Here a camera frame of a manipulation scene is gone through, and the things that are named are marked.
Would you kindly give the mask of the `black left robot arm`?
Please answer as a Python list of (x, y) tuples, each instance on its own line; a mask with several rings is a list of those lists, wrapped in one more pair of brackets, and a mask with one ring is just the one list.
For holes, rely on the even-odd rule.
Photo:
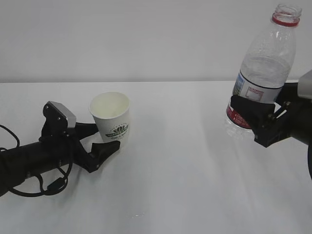
[[(95, 124), (77, 123), (75, 128), (52, 132), (47, 125), (38, 142), (17, 145), (0, 152), (0, 194), (11, 192), (22, 197), (51, 196), (68, 185), (74, 164), (92, 173), (120, 149), (120, 142), (92, 143), (91, 151), (81, 140), (98, 132)], [(16, 189), (27, 178), (39, 181), (39, 192), (27, 193)]]

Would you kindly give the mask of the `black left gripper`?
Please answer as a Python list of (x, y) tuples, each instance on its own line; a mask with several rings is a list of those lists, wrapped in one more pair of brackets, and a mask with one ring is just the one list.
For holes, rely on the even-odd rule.
[(91, 153), (86, 152), (82, 139), (98, 132), (95, 123), (79, 123), (75, 128), (61, 129), (45, 122), (39, 141), (53, 156), (84, 168), (87, 172), (97, 171), (110, 156), (120, 149), (120, 141), (92, 143)]

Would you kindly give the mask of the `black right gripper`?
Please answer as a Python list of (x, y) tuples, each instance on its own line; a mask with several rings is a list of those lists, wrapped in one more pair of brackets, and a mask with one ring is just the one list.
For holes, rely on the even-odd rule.
[(230, 121), (244, 129), (256, 129), (254, 140), (269, 147), (287, 138), (312, 146), (312, 100), (299, 96), (299, 83), (286, 83), (276, 102), (260, 103), (233, 95), (230, 99)]

